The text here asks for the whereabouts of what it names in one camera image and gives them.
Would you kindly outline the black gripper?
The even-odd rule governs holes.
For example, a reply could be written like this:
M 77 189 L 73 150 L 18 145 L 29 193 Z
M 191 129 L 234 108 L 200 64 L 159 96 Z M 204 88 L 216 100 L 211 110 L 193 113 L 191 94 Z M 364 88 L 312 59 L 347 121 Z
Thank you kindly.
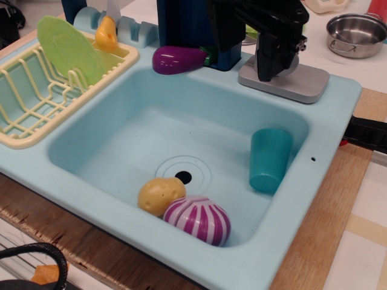
M 306 49 L 309 14 L 301 1 L 206 1 L 216 46 L 226 51 L 244 40 L 246 26 L 258 32 L 258 79 L 270 82 Z

